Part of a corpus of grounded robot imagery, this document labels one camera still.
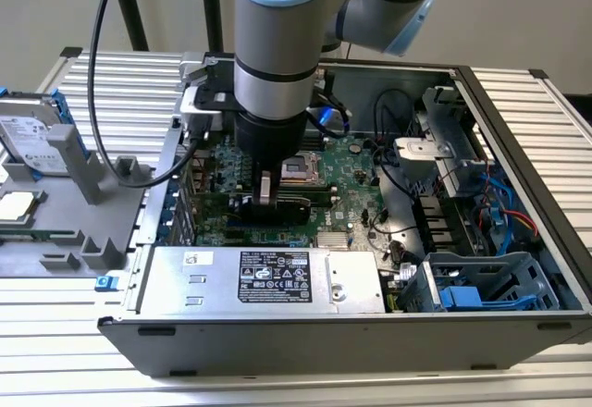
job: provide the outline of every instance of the motherboard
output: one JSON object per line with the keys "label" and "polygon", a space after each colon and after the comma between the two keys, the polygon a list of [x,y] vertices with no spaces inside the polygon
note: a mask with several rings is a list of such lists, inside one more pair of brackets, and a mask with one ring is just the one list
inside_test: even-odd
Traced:
{"label": "motherboard", "polygon": [[251,159],[230,135],[213,139],[193,163],[195,245],[318,247],[382,257],[389,240],[369,230],[383,208],[371,146],[364,148],[362,136],[309,136],[301,148],[282,166],[279,198],[310,201],[307,220],[253,224],[234,211],[251,190]]}

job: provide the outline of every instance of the hard drive label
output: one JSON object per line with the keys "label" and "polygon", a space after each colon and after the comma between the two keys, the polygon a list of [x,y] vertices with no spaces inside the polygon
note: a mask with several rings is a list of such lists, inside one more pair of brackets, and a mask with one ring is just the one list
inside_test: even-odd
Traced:
{"label": "hard drive label", "polygon": [[239,300],[312,302],[308,252],[240,252]]}
{"label": "hard drive label", "polygon": [[4,133],[29,167],[44,174],[67,174],[59,151],[47,142],[47,127],[36,118],[0,116]]}

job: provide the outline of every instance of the slotted metal surface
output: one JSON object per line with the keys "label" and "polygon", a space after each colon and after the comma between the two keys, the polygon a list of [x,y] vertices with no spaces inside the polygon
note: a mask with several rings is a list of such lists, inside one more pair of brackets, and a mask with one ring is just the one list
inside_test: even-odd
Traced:
{"label": "slotted metal surface", "polygon": [[[179,54],[101,53],[97,57],[95,106],[103,143],[112,159],[135,155],[152,167],[167,132],[179,91]],[[86,146],[94,150],[88,115],[88,53],[82,53],[59,84]]]}
{"label": "slotted metal surface", "polygon": [[592,129],[549,80],[528,71],[473,71],[592,252]]}
{"label": "slotted metal surface", "polygon": [[[86,62],[82,55],[69,66],[60,89],[92,147],[84,97]],[[104,89],[97,104],[113,156],[139,154],[144,162],[155,161],[162,128],[175,102],[178,62],[178,55],[101,54],[97,86]],[[521,78],[524,73],[511,75]],[[545,165],[554,169],[552,162]],[[563,202],[574,202],[573,208],[582,203]],[[589,201],[584,203],[592,208]],[[554,347],[507,371],[150,378],[135,371],[96,329],[97,318],[112,315],[123,299],[128,277],[125,273],[120,277],[119,291],[114,293],[94,292],[94,281],[88,278],[0,278],[0,405],[501,406],[511,402],[548,407],[560,402],[574,407],[592,401],[592,345]],[[396,347],[396,339],[386,346]]]}

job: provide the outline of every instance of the chip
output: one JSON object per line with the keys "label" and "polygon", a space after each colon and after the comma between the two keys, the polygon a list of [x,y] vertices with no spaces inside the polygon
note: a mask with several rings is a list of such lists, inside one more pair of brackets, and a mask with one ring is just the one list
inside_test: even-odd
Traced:
{"label": "chip", "polygon": [[318,182],[318,157],[315,153],[301,152],[284,160],[281,184],[317,185]]}

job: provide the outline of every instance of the white wall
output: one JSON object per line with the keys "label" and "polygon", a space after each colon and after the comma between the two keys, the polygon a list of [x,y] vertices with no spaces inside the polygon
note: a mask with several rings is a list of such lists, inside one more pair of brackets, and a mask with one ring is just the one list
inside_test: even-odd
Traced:
{"label": "white wall", "polygon": [[[138,0],[155,51],[205,50],[202,0]],[[0,84],[34,89],[66,45],[88,46],[98,0],[0,0]],[[232,0],[222,0],[232,42]],[[592,0],[437,0],[410,61],[543,68],[566,92],[592,92]],[[129,50],[113,0],[101,47]],[[351,57],[382,55],[353,48]]]}

